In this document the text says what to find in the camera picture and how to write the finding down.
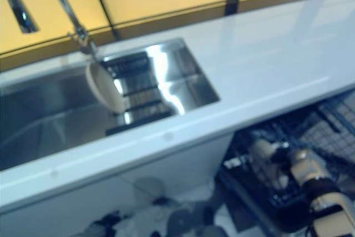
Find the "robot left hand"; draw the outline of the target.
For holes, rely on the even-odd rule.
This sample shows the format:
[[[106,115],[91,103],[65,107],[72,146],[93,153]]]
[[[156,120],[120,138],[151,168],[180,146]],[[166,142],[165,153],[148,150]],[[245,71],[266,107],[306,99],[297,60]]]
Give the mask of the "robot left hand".
[[[101,219],[92,222],[84,229],[79,236],[84,237],[112,237],[116,236],[114,227],[123,220],[123,217],[118,213],[109,213]]]

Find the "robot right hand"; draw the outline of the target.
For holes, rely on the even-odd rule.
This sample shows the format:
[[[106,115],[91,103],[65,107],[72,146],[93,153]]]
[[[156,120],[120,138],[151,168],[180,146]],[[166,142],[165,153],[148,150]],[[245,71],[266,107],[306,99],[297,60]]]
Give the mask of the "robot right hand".
[[[268,145],[265,162],[282,170],[289,170],[291,166],[291,144],[287,141],[274,142]]]

